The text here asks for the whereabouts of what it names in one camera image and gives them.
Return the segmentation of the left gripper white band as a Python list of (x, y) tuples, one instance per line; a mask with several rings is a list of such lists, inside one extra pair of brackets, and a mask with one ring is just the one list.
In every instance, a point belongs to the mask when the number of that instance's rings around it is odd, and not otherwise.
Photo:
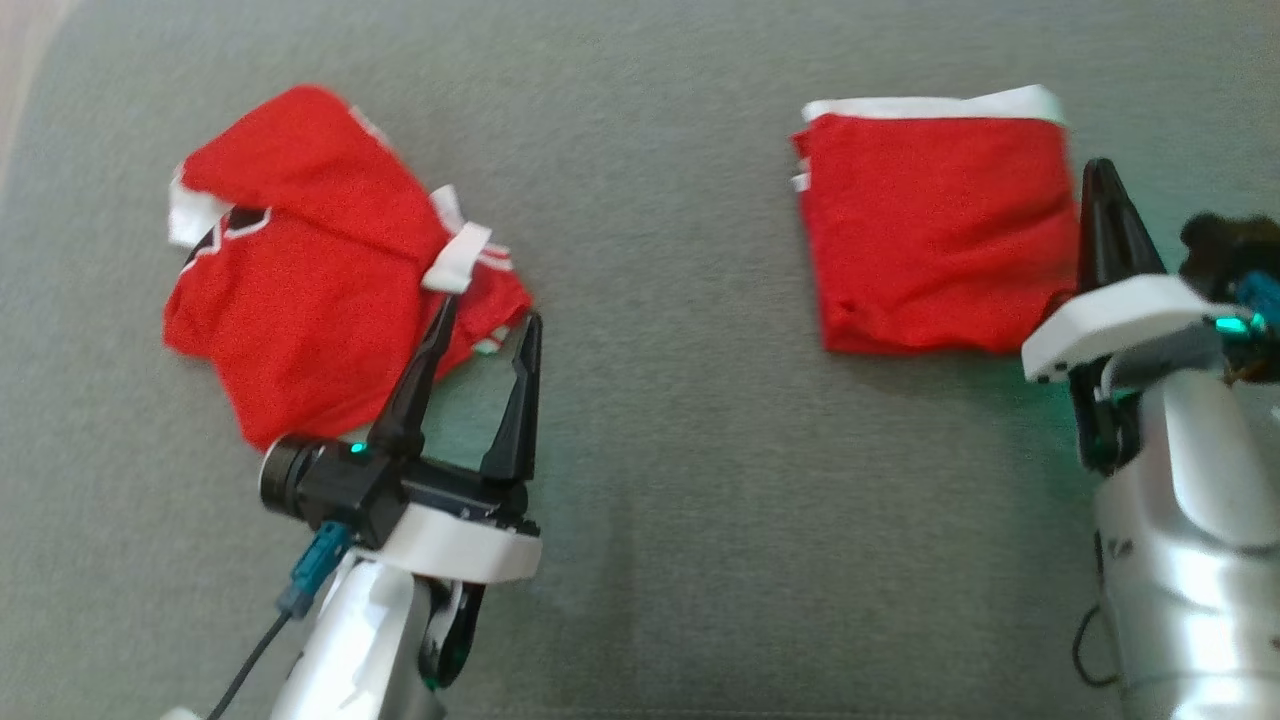
[[(417, 457), (436, 372), (451, 346), (460, 297), (447, 295), (396, 388), (370, 427), (370, 446)], [(485, 589), (534, 577), (541, 530), (527, 518), (536, 466), (544, 323), (530, 313), (512, 360), (515, 383), (480, 470), (431, 459), (404, 469), (408, 503), (381, 562), (442, 588), (444, 607), (428, 625), (419, 666), (433, 689), (449, 687), (470, 656)]]

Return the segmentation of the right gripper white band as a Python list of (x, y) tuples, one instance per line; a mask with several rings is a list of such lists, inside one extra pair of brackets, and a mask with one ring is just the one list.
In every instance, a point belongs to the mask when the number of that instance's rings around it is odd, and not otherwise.
[(1028, 382), (1066, 384), (1078, 452), (1089, 471), (1114, 473), (1134, 459), (1146, 392), (1183, 370), (1219, 374), (1219, 323), (1242, 325), (1239, 305), (1210, 302), (1165, 273), (1115, 164), (1089, 160), (1082, 177), (1080, 296), (1021, 346)]

